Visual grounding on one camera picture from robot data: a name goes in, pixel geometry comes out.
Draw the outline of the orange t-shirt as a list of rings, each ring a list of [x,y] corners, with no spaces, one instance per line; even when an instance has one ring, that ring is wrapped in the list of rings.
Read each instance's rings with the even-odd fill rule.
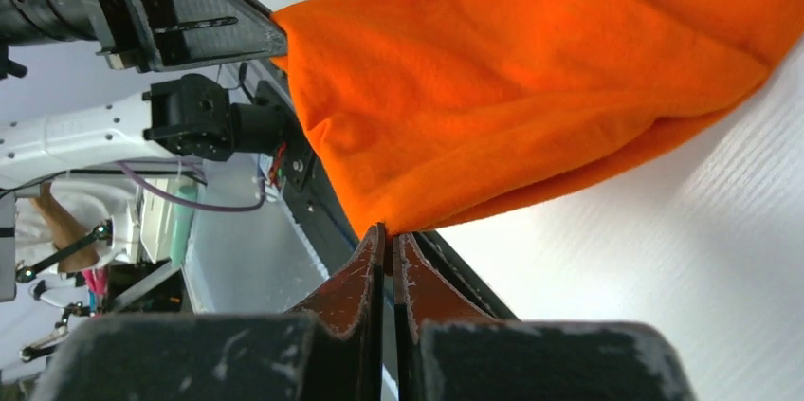
[[[579,191],[756,93],[803,0],[307,0],[275,12],[303,132],[352,229]]]

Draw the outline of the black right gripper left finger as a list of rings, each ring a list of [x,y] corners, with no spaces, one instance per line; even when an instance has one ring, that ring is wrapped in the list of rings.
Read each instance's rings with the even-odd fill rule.
[[[351,259],[290,309],[311,317],[300,400],[378,400],[382,391],[385,226],[376,224]]]

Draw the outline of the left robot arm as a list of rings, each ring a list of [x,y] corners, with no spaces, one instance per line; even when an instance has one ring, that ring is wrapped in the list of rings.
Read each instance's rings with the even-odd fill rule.
[[[104,105],[1,127],[1,189],[138,158],[225,161],[269,154],[292,119],[283,102],[233,103],[205,66],[277,57],[283,31],[258,0],[1,0],[1,76],[27,68],[14,46],[94,41],[115,70],[178,78]]]

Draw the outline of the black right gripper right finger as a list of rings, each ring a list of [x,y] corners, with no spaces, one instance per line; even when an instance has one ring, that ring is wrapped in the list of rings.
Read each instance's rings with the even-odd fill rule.
[[[392,246],[399,398],[418,400],[424,382],[419,351],[425,326],[431,322],[483,323],[495,317],[430,241],[405,233],[393,237]]]

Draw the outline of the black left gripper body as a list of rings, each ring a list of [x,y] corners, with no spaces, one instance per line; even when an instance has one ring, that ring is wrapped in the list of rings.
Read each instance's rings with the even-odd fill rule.
[[[258,0],[1,0],[1,42],[94,42],[116,70],[167,72],[283,56]]]

